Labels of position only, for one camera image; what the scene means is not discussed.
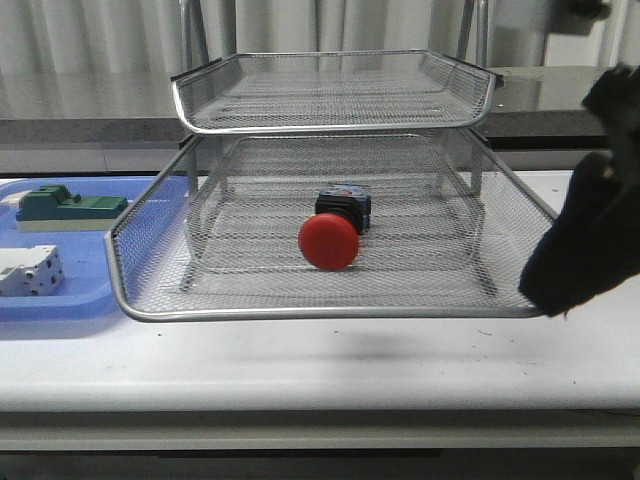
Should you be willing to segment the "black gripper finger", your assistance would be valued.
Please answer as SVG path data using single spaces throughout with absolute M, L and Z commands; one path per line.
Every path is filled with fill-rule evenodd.
M 559 216 L 520 276 L 519 291 L 543 314 L 565 313 L 639 274 L 639 188 L 616 200 L 620 190 L 603 154 L 574 169 Z

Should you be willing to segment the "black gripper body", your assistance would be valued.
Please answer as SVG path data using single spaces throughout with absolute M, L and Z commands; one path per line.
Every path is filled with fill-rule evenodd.
M 582 105 L 608 137 L 620 199 L 639 184 L 639 67 L 618 63 L 606 70 Z

